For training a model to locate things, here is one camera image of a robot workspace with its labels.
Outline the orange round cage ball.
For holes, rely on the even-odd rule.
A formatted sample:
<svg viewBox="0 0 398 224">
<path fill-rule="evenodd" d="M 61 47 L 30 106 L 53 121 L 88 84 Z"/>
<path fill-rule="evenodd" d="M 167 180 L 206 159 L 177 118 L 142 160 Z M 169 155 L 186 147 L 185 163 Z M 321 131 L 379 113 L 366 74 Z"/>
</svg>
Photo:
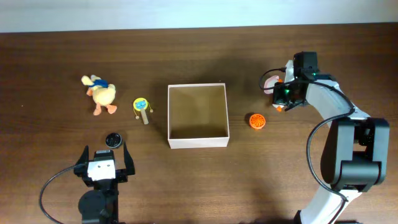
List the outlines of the orange round cage ball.
<svg viewBox="0 0 398 224">
<path fill-rule="evenodd" d="M 266 119 L 259 113 L 254 113 L 249 117 L 249 125 L 253 129 L 262 129 L 266 125 Z"/>
</svg>

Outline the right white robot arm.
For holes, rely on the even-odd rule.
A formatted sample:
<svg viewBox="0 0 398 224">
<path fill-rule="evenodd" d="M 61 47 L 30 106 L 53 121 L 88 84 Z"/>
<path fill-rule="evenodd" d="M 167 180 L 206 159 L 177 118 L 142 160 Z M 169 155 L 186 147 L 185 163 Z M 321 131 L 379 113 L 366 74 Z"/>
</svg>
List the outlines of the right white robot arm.
<svg viewBox="0 0 398 224">
<path fill-rule="evenodd" d="M 316 52 L 296 53 L 281 72 L 284 80 L 268 79 L 264 91 L 278 110 L 311 105 L 323 120 L 310 132 L 305 153 L 319 189 L 294 216 L 294 223 L 334 223 L 349 203 L 381 184 L 386 177 L 389 123 L 361 111 L 341 91 L 335 77 L 322 73 Z M 310 146 L 324 125 L 328 136 L 320 161 L 321 176 L 312 165 Z"/>
</svg>

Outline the white duck pink hat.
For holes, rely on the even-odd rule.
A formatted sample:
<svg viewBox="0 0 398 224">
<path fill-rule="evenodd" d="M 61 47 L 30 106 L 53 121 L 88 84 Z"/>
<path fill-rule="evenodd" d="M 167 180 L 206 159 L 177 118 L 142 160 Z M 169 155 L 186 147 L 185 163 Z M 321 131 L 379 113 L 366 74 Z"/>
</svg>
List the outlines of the white duck pink hat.
<svg viewBox="0 0 398 224">
<path fill-rule="evenodd" d="M 276 83 L 278 82 L 283 82 L 282 79 L 279 78 L 278 75 L 274 75 L 270 78 L 268 78 L 265 83 L 264 83 L 264 88 L 270 88 L 270 87 L 274 87 Z M 264 93 L 267 95 L 271 95 L 273 94 L 273 90 L 264 90 Z M 283 105 L 276 105 L 276 104 L 272 104 L 272 106 L 278 111 L 281 112 L 283 109 Z"/>
</svg>

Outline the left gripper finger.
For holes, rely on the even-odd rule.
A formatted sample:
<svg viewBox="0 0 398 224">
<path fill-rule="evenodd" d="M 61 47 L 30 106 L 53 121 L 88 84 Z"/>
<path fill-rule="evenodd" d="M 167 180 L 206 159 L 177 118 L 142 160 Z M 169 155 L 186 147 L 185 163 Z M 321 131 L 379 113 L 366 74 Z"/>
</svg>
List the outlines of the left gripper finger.
<svg viewBox="0 0 398 224">
<path fill-rule="evenodd" d="M 123 145 L 123 151 L 124 151 L 124 165 L 126 167 L 126 170 L 134 170 L 134 161 L 127 149 L 127 145 L 125 142 Z"/>
<path fill-rule="evenodd" d="M 85 146 L 80 158 L 76 162 L 76 165 L 87 163 L 89 163 L 89 147 Z"/>
</svg>

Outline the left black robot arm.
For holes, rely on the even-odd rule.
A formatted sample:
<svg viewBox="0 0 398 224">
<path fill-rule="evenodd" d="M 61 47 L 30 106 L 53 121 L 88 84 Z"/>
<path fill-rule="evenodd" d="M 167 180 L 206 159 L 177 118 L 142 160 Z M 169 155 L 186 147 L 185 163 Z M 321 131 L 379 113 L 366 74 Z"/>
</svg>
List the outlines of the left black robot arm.
<svg viewBox="0 0 398 224">
<path fill-rule="evenodd" d="M 91 188 L 78 202 L 82 223 L 119 223 L 118 185 L 136 173 L 126 144 L 123 144 L 123 156 L 125 168 L 117 169 L 113 150 L 96 151 L 90 160 L 89 148 L 84 148 L 73 169 L 74 174 Z"/>
</svg>

